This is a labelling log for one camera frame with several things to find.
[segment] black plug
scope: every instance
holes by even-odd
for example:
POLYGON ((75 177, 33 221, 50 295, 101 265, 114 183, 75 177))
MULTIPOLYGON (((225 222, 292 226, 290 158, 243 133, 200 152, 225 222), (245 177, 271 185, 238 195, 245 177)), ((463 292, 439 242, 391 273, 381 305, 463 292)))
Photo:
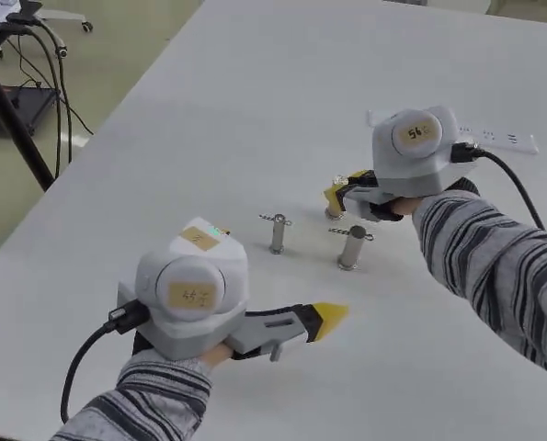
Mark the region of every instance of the black plug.
POLYGON ((104 326, 109 333, 118 331, 119 334, 125 334, 141 324, 145 324, 150 319, 151 313, 148 308, 138 300, 132 300, 110 311, 108 321, 104 326))
POLYGON ((479 157, 479 149, 476 144, 471 142, 457 142, 450 149, 450 161, 454 164, 472 163, 479 157))

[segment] striped sleeve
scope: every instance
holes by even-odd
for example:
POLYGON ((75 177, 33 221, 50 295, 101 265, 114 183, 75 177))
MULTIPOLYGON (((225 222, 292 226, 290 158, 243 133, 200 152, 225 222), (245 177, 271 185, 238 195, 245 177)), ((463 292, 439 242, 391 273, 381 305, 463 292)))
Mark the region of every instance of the striped sleeve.
POLYGON ((198 359, 169 361, 154 350, 134 356, 118 385, 92 400, 54 441, 184 441, 198 429, 210 397, 198 359))
POLYGON ((463 191, 426 198, 413 220, 433 277, 547 370, 547 233, 463 191))

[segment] handwritten label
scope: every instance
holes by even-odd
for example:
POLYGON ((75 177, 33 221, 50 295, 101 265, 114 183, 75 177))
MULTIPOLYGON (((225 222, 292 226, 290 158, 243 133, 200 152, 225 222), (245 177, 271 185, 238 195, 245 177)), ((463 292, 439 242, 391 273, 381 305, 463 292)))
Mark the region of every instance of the handwritten label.
POLYGON ((169 306, 187 310, 211 310, 216 303, 216 287, 212 283, 169 284, 169 306))
POLYGON ((435 140, 438 137, 437 128, 432 119, 418 121, 400 130, 400 140, 409 147, 416 147, 422 142, 435 140))
POLYGON ((195 244, 200 250, 203 251, 208 251, 220 243, 218 240, 196 227, 189 227, 179 235, 195 244))

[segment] white power strip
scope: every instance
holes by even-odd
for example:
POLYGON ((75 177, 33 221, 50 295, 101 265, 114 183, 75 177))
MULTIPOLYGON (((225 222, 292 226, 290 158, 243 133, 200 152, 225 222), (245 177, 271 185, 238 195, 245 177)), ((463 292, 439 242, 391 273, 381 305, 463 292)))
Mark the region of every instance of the white power strip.
MULTIPOLYGON (((375 127, 379 122, 388 119, 393 114, 387 112, 367 111, 367 125, 375 127)), ((473 124, 461 124, 459 132, 460 141, 477 142, 481 147, 487 149, 501 149, 515 153, 537 154, 539 147, 533 135, 518 133, 513 130, 477 129, 473 124)))

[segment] floor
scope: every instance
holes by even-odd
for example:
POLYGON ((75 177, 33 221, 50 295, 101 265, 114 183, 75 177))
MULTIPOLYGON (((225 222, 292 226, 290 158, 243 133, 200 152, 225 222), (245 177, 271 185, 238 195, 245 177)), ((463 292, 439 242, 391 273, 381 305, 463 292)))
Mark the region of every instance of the floor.
MULTIPOLYGON (((69 47, 65 59, 72 107, 95 131, 193 14, 201 0, 44 0, 48 8, 87 15, 95 30, 85 34, 79 23, 51 23, 69 47)), ((547 21, 547 0, 432 0, 435 7, 547 21)), ((33 41, 22 43, 25 55, 45 69, 33 41)), ((5 47, 0 79, 6 85, 25 80, 18 57, 5 47)), ((74 143, 84 145, 86 131, 74 123, 74 143)), ((35 136, 45 160, 54 167, 56 125, 52 114, 35 136)), ((0 140, 0 245, 41 197, 40 188, 9 140, 0 140)))

